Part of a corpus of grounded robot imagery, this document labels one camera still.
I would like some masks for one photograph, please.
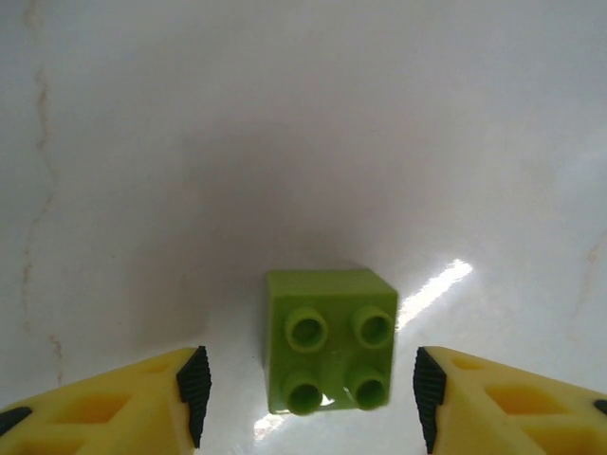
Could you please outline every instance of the white surface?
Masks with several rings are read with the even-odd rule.
[[[418,345],[605,391],[605,2],[0,11],[0,406],[200,343],[202,453],[420,455]],[[352,263],[391,405],[266,418],[262,273]]]

